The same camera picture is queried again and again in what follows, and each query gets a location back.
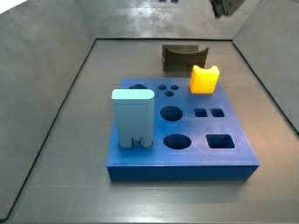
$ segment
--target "gray wall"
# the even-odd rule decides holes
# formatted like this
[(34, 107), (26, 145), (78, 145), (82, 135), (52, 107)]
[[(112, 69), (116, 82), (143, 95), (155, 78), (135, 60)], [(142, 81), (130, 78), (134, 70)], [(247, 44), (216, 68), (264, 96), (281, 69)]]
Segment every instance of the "gray wall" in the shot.
[(0, 15), (0, 220), (94, 41), (72, 0), (30, 0)]
[(232, 40), (260, 0), (247, 0), (231, 17), (216, 19), (210, 0), (76, 0), (99, 39)]
[(255, 74), (299, 132), (299, 3), (264, 0), (234, 38)]

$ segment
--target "arch-shaped block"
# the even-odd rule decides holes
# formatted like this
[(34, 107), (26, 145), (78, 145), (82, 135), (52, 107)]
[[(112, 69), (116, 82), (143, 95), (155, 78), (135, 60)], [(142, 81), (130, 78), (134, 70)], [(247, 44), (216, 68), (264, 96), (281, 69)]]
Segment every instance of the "arch-shaped block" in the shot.
[(199, 51), (198, 45), (163, 45), (163, 70), (190, 72), (192, 66), (204, 67), (210, 48)]
[(220, 70), (216, 66), (203, 69), (194, 66), (191, 72), (191, 92), (194, 94), (212, 94), (218, 85)]

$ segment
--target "square hole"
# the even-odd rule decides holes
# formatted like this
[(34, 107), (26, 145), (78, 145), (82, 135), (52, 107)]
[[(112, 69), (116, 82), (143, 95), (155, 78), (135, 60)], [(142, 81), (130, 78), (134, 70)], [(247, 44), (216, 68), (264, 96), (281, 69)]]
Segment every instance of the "square hole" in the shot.
[(207, 117), (208, 114), (207, 114), (207, 110), (204, 108), (196, 108), (194, 110), (194, 113), (198, 117)]
[(214, 117), (224, 117), (223, 110), (220, 108), (212, 108), (210, 110)]
[(208, 145), (212, 149), (234, 149), (231, 135), (207, 135)]

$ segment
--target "rectangular block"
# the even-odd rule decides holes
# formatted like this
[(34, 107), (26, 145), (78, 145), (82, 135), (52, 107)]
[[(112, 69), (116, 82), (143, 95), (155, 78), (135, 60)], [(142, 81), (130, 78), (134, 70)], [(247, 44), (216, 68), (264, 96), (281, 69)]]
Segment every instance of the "rectangular block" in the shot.
[(118, 146), (114, 125), (107, 169), (111, 181), (244, 180), (259, 167), (226, 93), (192, 94), (190, 79), (123, 79), (155, 92), (154, 145)]

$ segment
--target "gray floor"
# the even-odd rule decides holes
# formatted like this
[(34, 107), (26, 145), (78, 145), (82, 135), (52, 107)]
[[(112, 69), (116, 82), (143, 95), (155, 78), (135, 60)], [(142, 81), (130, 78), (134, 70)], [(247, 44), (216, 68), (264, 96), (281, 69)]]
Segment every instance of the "gray floor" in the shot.
[(216, 19), (210, 0), (76, 0), (100, 39), (232, 39), (260, 0)]
[[(164, 44), (210, 47), (262, 165), (247, 182), (111, 183), (111, 91), (122, 77), (164, 77)], [(299, 139), (231, 42), (99, 40), (7, 223), (298, 222)]]

